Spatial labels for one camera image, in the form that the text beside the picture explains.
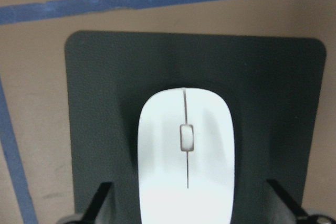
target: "computer mouse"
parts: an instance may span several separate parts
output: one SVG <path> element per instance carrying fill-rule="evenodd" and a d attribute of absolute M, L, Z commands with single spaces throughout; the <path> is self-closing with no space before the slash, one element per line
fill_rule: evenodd
<path fill-rule="evenodd" d="M 142 224 L 229 224 L 235 180 L 230 110 L 216 93 L 156 93 L 138 128 Z"/>

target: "metal screw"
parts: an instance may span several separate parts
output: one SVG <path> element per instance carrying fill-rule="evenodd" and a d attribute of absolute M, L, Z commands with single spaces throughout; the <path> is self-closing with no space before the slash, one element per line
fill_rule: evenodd
<path fill-rule="evenodd" d="M 317 219 L 317 223 L 318 224 L 331 224 L 331 220 L 329 220 L 328 218 L 326 218 L 326 217 L 319 217 L 318 219 Z"/>

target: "brown cardboard surface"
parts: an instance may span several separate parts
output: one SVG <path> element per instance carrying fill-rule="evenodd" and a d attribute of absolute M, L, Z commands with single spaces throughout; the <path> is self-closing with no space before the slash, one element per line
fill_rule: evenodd
<path fill-rule="evenodd" d="M 0 0 L 0 5 L 36 1 L 45 0 Z M 78 30 L 320 39 L 327 63 L 303 206 L 336 217 L 334 17 L 336 0 L 227 0 L 0 26 L 0 75 L 39 223 L 73 213 L 64 44 Z M 0 222 L 20 223 L 2 152 L 0 158 Z"/>

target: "black mouse pad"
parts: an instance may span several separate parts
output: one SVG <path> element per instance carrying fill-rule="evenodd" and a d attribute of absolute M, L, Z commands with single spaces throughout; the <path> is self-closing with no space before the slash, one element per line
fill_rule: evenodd
<path fill-rule="evenodd" d="M 115 223 L 141 223 L 140 112 L 153 94 L 178 87 L 211 90 L 230 108 L 232 223 L 266 223 L 269 178 L 301 202 L 326 58 L 320 41 L 80 31 L 65 54 L 76 212 L 84 212 L 101 182 L 113 181 Z"/>

